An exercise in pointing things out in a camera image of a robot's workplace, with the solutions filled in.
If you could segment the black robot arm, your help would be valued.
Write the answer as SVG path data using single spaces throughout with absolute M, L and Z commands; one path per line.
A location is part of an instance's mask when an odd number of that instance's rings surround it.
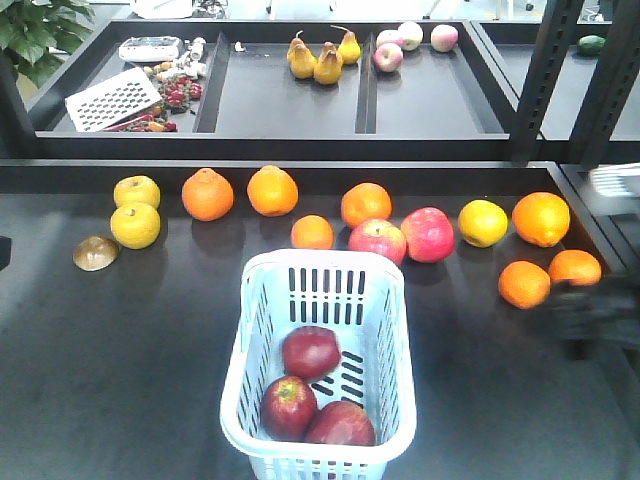
M 606 341 L 639 350 L 639 275 L 607 275 L 595 284 L 562 280 L 534 312 L 548 337 L 564 341 Z

